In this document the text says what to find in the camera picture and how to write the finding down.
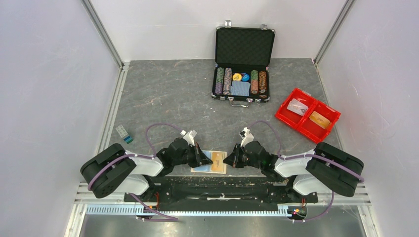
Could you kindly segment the orange VIP card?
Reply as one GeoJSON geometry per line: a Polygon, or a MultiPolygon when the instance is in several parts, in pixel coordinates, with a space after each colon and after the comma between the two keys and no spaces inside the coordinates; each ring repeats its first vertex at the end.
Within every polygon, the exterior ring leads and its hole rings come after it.
{"type": "Polygon", "coordinates": [[[213,173],[220,173],[225,174],[226,173],[226,164],[223,162],[223,160],[226,158],[227,153],[221,152],[221,151],[212,151],[211,152],[211,172],[213,173]]]}

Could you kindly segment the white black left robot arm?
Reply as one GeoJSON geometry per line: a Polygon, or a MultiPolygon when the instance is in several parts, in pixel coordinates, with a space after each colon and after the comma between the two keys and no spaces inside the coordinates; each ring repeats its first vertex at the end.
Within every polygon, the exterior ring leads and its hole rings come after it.
{"type": "Polygon", "coordinates": [[[212,163],[198,143],[179,137],[155,156],[128,152],[121,144],[112,144],[83,164],[80,173],[96,198],[132,193],[150,201],[155,196],[151,177],[164,177],[177,165],[196,168],[212,163]]]}

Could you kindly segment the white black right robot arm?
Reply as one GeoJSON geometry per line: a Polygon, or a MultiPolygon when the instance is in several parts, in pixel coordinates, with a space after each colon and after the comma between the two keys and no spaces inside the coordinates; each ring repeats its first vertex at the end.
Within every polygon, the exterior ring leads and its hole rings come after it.
{"type": "Polygon", "coordinates": [[[244,146],[237,144],[223,162],[233,168],[256,168],[272,181],[287,178],[290,185],[286,186],[285,194],[291,201],[320,191],[352,197],[357,185],[364,182],[361,175],[364,163],[325,142],[304,153],[281,156],[252,141],[244,146]]]}

